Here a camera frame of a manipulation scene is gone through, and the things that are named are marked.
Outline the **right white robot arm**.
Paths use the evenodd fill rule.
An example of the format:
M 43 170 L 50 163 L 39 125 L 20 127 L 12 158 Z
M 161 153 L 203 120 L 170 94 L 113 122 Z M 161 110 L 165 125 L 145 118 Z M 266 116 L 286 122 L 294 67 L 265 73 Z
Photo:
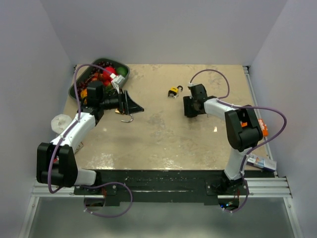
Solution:
M 215 116 L 225 122 L 227 140 L 231 146 L 230 157 L 224 169 L 227 179 L 220 184 L 223 193 L 233 194 L 238 189 L 237 180 L 242 178 L 247 152 L 262 140 L 263 133 L 256 113 L 251 106 L 226 106 L 215 96 L 208 96 L 203 84 L 189 84 L 190 96 L 183 98 L 184 116 Z

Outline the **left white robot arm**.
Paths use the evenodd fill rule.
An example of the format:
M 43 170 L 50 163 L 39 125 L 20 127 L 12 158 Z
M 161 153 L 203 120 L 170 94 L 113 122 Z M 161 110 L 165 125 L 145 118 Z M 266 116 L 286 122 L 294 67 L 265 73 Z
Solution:
M 96 171 L 77 166 L 75 150 L 98 124 L 105 110 L 116 109 L 121 114 L 132 115 L 143 112 L 144 108 L 134 102 L 126 90 L 110 95 L 100 81 L 88 84 L 87 96 L 79 106 L 74 120 L 58 137 L 38 146 L 36 179 L 39 183 L 57 187 L 85 185 L 88 192 L 98 194 L 103 188 L 102 181 L 97 179 Z

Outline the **yellow padlock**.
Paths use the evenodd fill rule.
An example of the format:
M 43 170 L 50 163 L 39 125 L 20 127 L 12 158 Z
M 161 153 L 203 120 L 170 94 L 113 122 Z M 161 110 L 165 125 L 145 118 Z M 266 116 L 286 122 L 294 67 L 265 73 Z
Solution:
M 171 87 L 168 91 L 168 97 L 176 99 L 179 94 L 183 91 L 183 86 Z

